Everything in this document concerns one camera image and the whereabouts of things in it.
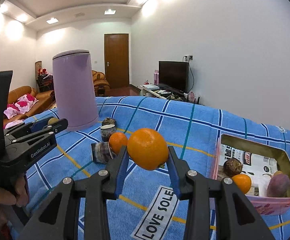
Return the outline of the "person's left hand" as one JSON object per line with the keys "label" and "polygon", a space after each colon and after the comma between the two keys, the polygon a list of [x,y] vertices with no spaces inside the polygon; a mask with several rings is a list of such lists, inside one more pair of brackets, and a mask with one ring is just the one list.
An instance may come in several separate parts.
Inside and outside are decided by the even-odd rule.
{"label": "person's left hand", "polygon": [[28,204],[27,182],[24,175],[21,175],[15,182],[16,197],[9,191],[0,188],[0,229],[7,224],[8,219],[1,209],[1,205],[16,205],[23,207]]}

